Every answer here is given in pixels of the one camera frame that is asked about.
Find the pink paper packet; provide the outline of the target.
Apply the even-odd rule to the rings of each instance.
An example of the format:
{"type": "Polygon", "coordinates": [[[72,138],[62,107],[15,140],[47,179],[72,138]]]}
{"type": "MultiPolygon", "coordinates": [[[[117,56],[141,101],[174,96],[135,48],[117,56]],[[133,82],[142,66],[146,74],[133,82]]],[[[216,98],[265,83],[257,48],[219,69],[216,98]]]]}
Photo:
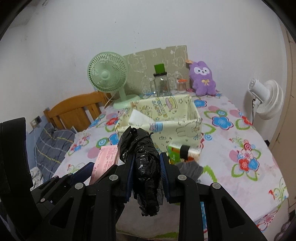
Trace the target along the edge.
{"type": "Polygon", "coordinates": [[[94,184],[112,165],[118,163],[117,145],[103,146],[93,166],[89,184],[94,184]]]}

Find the grey drawstring pouch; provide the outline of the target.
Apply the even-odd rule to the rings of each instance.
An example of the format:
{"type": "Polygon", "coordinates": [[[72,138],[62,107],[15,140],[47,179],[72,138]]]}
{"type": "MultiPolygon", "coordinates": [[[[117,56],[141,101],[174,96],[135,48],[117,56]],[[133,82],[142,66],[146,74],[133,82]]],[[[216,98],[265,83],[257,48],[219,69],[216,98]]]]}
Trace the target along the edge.
{"type": "Polygon", "coordinates": [[[196,161],[179,162],[176,164],[181,174],[193,179],[196,183],[199,182],[200,176],[203,173],[203,167],[196,161]]]}

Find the white foam towel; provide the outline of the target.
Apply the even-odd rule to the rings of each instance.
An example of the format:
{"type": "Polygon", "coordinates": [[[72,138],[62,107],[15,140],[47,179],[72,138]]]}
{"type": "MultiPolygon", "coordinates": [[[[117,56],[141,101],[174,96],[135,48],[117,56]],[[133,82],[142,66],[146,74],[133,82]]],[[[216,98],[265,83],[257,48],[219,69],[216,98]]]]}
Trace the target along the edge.
{"type": "Polygon", "coordinates": [[[130,118],[128,120],[128,124],[131,126],[143,126],[154,123],[154,120],[149,116],[141,113],[140,111],[134,109],[130,118]]]}

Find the green tissue pack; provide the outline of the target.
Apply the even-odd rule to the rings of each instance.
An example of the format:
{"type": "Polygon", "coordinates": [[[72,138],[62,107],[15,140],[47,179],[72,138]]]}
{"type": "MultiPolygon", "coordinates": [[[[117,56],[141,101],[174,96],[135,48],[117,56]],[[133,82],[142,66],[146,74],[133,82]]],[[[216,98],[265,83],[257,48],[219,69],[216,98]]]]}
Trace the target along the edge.
{"type": "Polygon", "coordinates": [[[201,148],[172,143],[167,146],[169,162],[173,165],[180,162],[199,161],[201,148]]]}

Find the crumpled white cloth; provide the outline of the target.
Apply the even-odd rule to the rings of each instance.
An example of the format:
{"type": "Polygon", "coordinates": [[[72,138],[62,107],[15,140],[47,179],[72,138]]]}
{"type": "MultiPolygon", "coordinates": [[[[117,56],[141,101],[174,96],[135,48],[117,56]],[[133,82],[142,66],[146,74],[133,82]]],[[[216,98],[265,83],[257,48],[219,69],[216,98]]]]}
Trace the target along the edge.
{"type": "Polygon", "coordinates": [[[30,170],[30,173],[31,173],[31,178],[33,182],[33,186],[30,188],[30,190],[32,191],[44,183],[44,177],[38,167],[32,168],[30,170]]]}

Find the grey plaid pillow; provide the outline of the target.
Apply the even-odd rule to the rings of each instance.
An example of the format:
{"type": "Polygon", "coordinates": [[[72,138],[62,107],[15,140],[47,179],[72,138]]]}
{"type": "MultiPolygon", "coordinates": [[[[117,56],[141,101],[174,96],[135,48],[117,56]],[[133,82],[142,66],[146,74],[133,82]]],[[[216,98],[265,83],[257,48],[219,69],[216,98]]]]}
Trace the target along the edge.
{"type": "Polygon", "coordinates": [[[66,153],[74,143],[75,133],[72,130],[59,130],[47,123],[35,144],[36,163],[44,180],[52,178],[66,153]]]}

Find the floral tablecloth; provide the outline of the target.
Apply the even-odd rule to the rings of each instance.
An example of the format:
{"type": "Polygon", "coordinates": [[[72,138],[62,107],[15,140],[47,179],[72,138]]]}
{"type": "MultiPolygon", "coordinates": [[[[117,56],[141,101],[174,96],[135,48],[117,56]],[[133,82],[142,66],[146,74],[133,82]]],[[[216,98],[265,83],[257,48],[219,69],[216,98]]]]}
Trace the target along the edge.
{"type": "MultiPolygon", "coordinates": [[[[193,97],[202,118],[199,182],[220,183],[265,232],[288,198],[283,175],[263,138],[227,97],[193,97]]],[[[57,176],[75,173],[94,162],[101,147],[115,145],[115,125],[122,110],[109,106],[75,140],[56,170],[57,176]]],[[[125,206],[117,225],[119,233],[148,240],[177,240],[180,207],[164,203],[153,217],[141,215],[137,201],[125,206]]]]}

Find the green desk fan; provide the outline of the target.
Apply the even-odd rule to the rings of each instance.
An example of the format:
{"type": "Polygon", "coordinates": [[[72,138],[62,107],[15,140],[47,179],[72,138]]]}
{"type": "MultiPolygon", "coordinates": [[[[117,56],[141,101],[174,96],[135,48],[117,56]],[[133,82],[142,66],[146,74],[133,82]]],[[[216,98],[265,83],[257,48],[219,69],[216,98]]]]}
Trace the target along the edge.
{"type": "Polygon", "coordinates": [[[128,108],[132,101],[139,101],[136,94],[126,95],[125,84],[128,78],[126,60],[114,52],[102,52],[90,61],[87,76],[94,88],[100,92],[118,92],[120,98],[113,104],[115,109],[128,108]]]}

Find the yellow cartoon fabric storage box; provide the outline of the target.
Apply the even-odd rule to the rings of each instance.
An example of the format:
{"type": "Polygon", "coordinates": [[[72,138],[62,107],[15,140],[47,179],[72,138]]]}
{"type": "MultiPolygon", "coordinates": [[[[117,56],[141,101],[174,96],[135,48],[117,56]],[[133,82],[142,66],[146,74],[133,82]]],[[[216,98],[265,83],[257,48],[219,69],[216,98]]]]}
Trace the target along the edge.
{"type": "Polygon", "coordinates": [[[164,152],[171,143],[199,147],[202,118],[192,97],[188,94],[154,97],[133,101],[115,126],[119,137],[128,128],[141,128],[152,134],[155,147],[164,152]],[[152,119],[143,125],[130,122],[136,110],[152,119]]]}

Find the glass mason jar mug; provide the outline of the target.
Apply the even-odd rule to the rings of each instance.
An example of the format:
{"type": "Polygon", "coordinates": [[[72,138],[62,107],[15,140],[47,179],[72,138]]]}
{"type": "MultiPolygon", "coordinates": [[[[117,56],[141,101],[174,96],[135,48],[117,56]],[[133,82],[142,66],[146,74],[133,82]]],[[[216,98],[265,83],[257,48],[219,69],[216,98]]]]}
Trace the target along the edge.
{"type": "Polygon", "coordinates": [[[167,73],[154,74],[154,79],[150,81],[151,91],[157,97],[170,96],[170,86],[167,73]]]}

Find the patterned cardboard panel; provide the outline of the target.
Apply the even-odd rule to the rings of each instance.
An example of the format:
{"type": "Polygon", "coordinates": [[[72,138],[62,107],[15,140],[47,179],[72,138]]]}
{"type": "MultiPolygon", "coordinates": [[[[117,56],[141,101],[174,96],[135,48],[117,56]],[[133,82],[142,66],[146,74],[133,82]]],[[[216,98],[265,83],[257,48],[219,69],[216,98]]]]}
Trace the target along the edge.
{"type": "Polygon", "coordinates": [[[176,90],[178,79],[189,79],[186,66],[188,51],[186,45],[170,46],[140,51],[124,56],[128,65],[128,78],[125,84],[126,94],[148,94],[150,82],[156,73],[154,66],[163,63],[169,79],[170,90],[176,90]]]}

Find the white standing fan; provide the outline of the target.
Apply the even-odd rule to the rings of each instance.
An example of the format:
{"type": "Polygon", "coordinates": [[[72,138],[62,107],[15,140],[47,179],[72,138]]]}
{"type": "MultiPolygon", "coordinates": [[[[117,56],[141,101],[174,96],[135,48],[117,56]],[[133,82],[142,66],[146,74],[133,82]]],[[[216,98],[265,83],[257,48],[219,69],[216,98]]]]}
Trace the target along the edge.
{"type": "Polygon", "coordinates": [[[252,122],[255,115],[262,120],[270,120],[281,110],[284,103],[283,89],[275,80],[261,83],[253,78],[248,84],[248,91],[253,95],[252,122]]]}

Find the green cup on jar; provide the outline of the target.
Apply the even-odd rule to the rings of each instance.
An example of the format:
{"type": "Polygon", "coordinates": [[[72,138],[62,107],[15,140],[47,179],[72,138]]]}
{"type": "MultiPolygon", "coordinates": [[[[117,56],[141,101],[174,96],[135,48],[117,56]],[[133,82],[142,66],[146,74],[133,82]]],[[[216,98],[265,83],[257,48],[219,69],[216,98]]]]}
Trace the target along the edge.
{"type": "Polygon", "coordinates": [[[154,70],[156,75],[159,75],[159,74],[162,75],[166,73],[164,63],[154,65],[154,70]]]}

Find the cotton swab container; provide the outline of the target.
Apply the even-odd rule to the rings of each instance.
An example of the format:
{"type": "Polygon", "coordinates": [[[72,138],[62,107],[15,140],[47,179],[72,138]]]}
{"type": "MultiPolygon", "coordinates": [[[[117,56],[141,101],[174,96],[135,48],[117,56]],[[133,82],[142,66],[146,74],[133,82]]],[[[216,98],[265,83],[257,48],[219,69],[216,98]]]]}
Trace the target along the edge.
{"type": "Polygon", "coordinates": [[[177,91],[178,93],[185,93],[187,91],[187,80],[177,79],[177,91]]]}

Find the purple plush bunny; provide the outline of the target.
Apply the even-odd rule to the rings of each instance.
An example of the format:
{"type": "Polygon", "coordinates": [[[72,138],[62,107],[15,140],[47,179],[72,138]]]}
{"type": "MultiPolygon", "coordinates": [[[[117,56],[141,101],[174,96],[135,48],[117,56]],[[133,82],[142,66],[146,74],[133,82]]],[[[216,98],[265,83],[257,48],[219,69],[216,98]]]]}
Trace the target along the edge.
{"type": "Polygon", "coordinates": [[[212,71],[203,62],[188,61],[189,78],[196,96],[216,95],[216,82],[213,80],[212,71]]]}

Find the wall power socket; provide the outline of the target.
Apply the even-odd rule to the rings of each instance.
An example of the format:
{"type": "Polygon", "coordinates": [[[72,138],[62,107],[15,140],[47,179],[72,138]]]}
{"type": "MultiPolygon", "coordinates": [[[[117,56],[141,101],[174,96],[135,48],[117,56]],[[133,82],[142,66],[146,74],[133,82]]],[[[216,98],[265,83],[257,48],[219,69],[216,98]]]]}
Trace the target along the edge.
{"type": "Polygon", "coordinates": [[[38,126],[40,123],[42,122],[42,119],[40,116],[37,116],[35,119],[33,119],[30,124],[32,128],[35,128],[36,126],[38,126]]]}

